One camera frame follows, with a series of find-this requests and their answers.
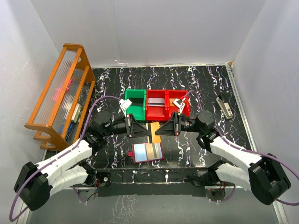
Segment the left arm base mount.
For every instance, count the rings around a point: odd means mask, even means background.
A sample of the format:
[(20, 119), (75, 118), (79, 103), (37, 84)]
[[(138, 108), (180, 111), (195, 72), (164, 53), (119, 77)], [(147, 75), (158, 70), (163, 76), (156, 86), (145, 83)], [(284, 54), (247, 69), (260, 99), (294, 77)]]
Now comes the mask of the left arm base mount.
[(79, 187), (72, 186), (71, 188), (75, 192), (81, 203), (88, 204), (90, 200), (95, 199), (100, 191), (100, 187), (109, 187), (111, 185), (111, 175), (109, 173), (94, 173), (89, 174), (84, 183), (79, 184), (90, 189), (79, 189)]

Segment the red leather card holder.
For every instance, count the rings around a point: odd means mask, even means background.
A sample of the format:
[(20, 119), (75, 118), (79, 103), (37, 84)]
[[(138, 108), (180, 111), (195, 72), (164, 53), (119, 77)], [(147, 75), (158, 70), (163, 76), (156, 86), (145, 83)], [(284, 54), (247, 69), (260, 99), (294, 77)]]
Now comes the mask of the red leather card holder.
[(161, 143), (140, 143), (133, 144), (132, 150), (127, 155), (133, 158), (133, 163), (144, 163), (164, 159), (164, 152)]

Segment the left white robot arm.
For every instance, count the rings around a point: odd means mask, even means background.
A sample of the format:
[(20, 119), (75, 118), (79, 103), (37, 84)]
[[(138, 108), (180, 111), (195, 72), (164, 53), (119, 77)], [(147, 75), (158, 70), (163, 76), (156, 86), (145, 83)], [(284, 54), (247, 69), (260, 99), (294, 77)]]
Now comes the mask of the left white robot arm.
[(13, 204), (21, 199), (31, 211), (41, 208), (55, 193), (76, 184), (93, 182), (94, 171), (86, 159), (99, 152), (107, 137), (125, 134), (130, 138), (149, 136), (134, 115), (127, 113), (133, 100), (119, 99), (123, 115), (114, 121), (110, 113), (102, 111), (92, 117), (88, 114), (83, 132), (78, 140), (60, 153), (39, 163), (26, 163), (14, 186)]

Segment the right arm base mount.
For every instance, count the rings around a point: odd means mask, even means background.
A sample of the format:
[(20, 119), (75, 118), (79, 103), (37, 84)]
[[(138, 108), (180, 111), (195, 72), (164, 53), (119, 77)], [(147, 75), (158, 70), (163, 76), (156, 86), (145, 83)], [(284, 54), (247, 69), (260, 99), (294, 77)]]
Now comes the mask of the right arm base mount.
[(208, 200), (215, 203), (229, 200), (236, 189), (234, 185), (231, 193), (226, 196), (227, 182), (220, 181), (215, 174), (210, 172), (193, 172), (186, 179), (195, 187), (204, 187)]

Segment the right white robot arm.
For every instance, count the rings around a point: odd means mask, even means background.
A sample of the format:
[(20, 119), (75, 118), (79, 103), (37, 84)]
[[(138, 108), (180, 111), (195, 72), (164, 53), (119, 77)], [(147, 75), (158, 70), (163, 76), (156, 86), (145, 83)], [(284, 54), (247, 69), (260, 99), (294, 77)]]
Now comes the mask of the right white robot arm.
[(182, 113), (185, 97), (176, 98), (172, 104), (179, 109), (156, 130), (156, 135), (178, 136), (181, 132), (197, 133), (202, 149), (224, 158), (208, 168), (208, 178), (216, 182), (230, 182), (250, 190), (258, 201), (271, 205), (291, 187), (281, 163), (271, 154), (247, 151), (229, 141), (215, 127), (211, 112), (200, 110), (191, 119)]

